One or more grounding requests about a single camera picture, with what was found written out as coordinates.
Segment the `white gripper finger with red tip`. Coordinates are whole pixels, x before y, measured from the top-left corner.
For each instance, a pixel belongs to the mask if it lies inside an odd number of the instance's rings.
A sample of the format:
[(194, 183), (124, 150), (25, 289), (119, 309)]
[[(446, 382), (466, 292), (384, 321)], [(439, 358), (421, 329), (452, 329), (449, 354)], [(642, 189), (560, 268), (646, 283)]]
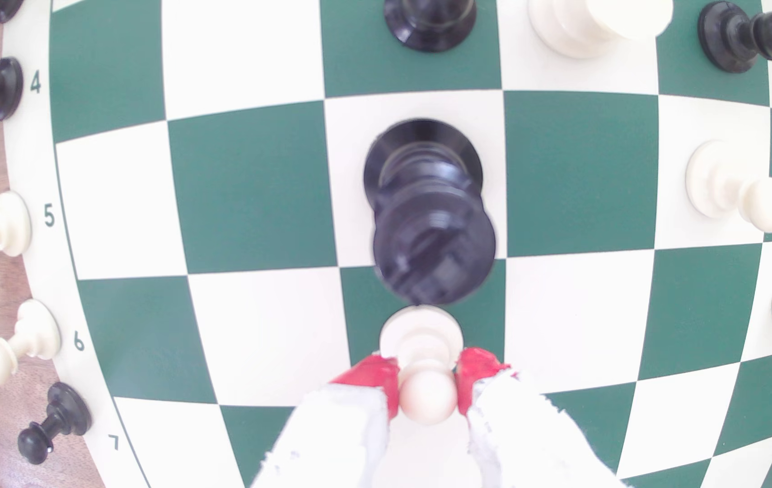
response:
[(252, 487), (370, 487), (399, 412), (399, 364), (373, 353), (306, 394)]
[(455, 380), (468, 451), (484, 487), (625, 487), (573, 418), (535, 381), (481, 347), (464, 349)]

